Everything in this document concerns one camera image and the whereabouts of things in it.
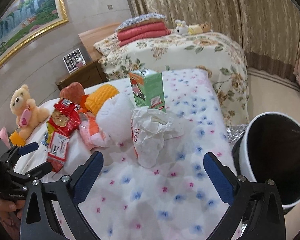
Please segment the person's left hand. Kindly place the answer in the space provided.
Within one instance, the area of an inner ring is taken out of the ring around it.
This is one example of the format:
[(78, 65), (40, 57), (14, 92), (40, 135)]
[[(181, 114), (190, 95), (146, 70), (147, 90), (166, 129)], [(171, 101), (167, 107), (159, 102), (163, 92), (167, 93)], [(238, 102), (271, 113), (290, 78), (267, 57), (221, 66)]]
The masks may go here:
[(24, 205), (24, 200), (11, 202), (8, 200), (0, 199), (0, 218), (6, 219), (10, 216), (10, 213), (14, 213), (19, 219), (21, 219)]

